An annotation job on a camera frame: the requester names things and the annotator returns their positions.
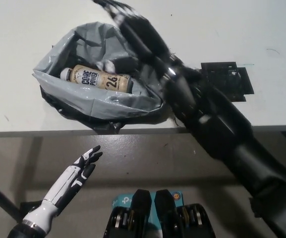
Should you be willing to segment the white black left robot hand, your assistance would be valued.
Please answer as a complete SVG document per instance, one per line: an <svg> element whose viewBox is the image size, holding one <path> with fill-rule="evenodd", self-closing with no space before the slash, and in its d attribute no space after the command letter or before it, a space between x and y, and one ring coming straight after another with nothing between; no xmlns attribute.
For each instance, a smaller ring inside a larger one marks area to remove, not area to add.
<svg viewBox="0 0 286 238"><path fill-rule="evenodd" d="M23 223L49 234L53 218L60 215L94 171L94 163L103 154L100 148L99 145L91 148L68 166L45 195L41 205L29 212Z"/></svg>

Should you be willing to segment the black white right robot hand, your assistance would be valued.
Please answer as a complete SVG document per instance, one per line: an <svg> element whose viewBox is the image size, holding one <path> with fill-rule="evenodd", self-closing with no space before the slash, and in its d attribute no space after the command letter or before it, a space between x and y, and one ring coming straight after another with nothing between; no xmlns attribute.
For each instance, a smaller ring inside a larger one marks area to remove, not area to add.
<svg viewBox="0 0 286 238"><path fill-rule="evenodd" d="M95 0L112 18L138 59L157 74L168 69L170 50L149 20L131 6L115 0Z"/></svg>

